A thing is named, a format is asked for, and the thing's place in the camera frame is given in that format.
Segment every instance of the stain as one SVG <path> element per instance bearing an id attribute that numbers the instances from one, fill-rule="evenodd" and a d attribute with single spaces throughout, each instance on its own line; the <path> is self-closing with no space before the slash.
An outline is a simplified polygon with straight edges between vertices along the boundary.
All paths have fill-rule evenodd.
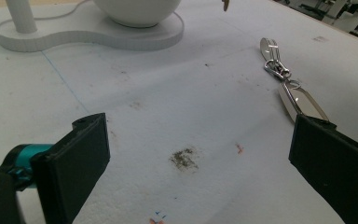
<path id="1" fill-rule="evenodd" d="M 170 157 L 170 161 L 180 171 L 199 169 L 199 166 L 193 161 L 195 157 L 197 157 L 196 149 L 187 147 L 181 151 L 173 153 Z"/>
<path id="2" fill-rule="evenodd" d="M 113 138 L 117 138 L 117 135 L 113 131 L 110 131 L 110 133 L 112 134 Z"/>
<path id="3" fill-rule="evenodd" d="M 115 77 L 115 81 L 119 84 L 126 83 L 131 80 L 131 77 L 127 74 L 126 71 L 119 70 L 120 76 Z"/>
<path id="4" fill-rule="evenodd" d="M 315 38 L 312 38 L 312 40 L 317 41 L 317 42 L 327 42 L 328 39 L 324 38 L 323 36 L 316 36 Z"/>
<path id="5" fill-rule="evenodd" d="M 150 218 L 150 219 L 149 219 L 149 222 L 150 222 L 150 224 L 164 224 L 164 221 L 163 221 L 163 220 L 157 222 L 157 221 L 155 221 L 153 218 Z"/>
<path id="6" fill-rule="evenodd" d="M 143 106 L 141 103 L 135 101 L 135 102 L 132 102 L 132 104 L 130 104 L 130 107 L 134 108 L 136 110 L 140 110 L 140 109 L 142 109 Z"/>
<path id="7" fill-rule="evenodd" d="M 243 146 L 241 146 L 240 144 L 235 144 L 235 146 L 237 147 L 237 149 L 238 149 L 238 154 L 242 154 L 242 152 L 243 152 Z"/>
<path id="8" fill-rule="evenodd" d="M 110 65 L 110 69 L 118 71 L 120 74 L 127 74 L 127 71 L 120 69 L 120 66 Z"/>

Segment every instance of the white table surface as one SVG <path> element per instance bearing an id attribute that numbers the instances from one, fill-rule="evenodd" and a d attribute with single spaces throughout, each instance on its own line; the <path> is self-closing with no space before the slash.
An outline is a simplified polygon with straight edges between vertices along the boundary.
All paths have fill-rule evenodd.
<path id="1" fill-rule="evenodd" d="M 14 146 L 55 143 L 104 112 L 112 158 L 75 223 L 342 223 L 288 160 L 294 124 L 259 41 L 278 42 L 294 78 L 358 141 L 358 39 L 267 0 L 231 1 L 226 13 L 184 0 L 176 12 L 185 35 L 159 51 L 0 47 L 0 164 Z M 199 168 L 183 172 L 170 156 L 187 147 Z M 45 223 L 36 191 L 19 196 L 27 223 Z"/>

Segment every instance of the blue mark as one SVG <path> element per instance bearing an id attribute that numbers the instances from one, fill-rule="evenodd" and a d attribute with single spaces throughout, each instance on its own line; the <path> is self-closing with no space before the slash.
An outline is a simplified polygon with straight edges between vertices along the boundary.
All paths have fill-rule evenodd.
<path id="1" fill-rule="evenodd" d="M 45 52 L 42 50 L 41 51 L 42 54 L 45 56 L 45 58 L 48 60 L 48 63 L 50 63 L 50 65 L 53 67 L 54 71 L 57 73 L 57 75 L 60 77 L 60 79 L 62 80 L 63 84 L 65 84 L 66 88 L 68 88 L 68 90 L 75 96 L 75 99 L 80 103 L 80 105 L 83 107 L 83 109 L 87 112 L 87 114 L 90 114 L 90 112 L 88 111 L 88 109 L 83 105 L 83 103 L 81 103 L 80 99 L 77 97 L 76 93 L 71 89 L 71 87 L 69 87 L 68 82 L 66 82 L 66 80 L 63 78 L 63 76 L 61 75 L 60 71 L 57 69 L 57 67 L 54 65 L 54 63 L 51 61 L 51 59 L 48 57 L 48 55 L 45 54 Z"/>

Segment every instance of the white round base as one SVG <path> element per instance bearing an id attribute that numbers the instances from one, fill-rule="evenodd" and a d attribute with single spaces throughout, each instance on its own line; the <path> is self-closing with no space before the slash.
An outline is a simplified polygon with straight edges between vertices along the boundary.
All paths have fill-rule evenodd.
<path id="1" fill-rule="evenodd" d="M 37 31 L 21 34 L 12 20 L 0 23 L 0 44 L 5 49 L 34 52 L 61 44 L 87 42 L 117 49 L 157 50 L 178 43 L 185 25 L 179 15 L 150 28 L 131 28 L 115 23 L 92 2 L 86 2 L 67 16 L 35 19 Z"/>

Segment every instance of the metal keychain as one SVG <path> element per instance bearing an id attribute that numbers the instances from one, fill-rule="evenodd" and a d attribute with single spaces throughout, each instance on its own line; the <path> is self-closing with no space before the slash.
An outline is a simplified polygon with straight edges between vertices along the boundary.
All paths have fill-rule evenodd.
<path id="1" fill-rule="evenodd" d="M 298 81 L 290 79 L 292 73 L 282 64 L 276 41 L 262 38 L 260 41 L 260 50 L 266 60 L 264 69 L 277 77 L 282 83 L 278 88 L 278 92 L 292 120 L 296 122 L 296 115 L 303 114 L 328 122 L 328 117 L 312 96 L 301 88 Z"/>

